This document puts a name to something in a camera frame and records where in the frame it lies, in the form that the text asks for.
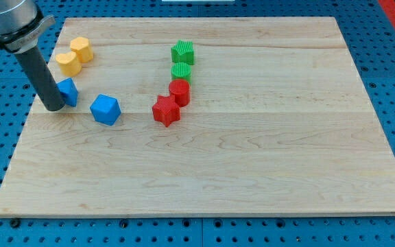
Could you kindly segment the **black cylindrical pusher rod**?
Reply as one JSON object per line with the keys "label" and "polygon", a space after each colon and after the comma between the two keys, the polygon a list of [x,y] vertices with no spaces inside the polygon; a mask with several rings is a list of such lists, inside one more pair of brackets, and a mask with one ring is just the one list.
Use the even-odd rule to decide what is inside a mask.
{"label": "black cylindrical pusher rod", "polygon": [[22,53],[15,53],[14,56],[45,108],[48,111],[63,108],[65,102],[40,49],[34,46]]}

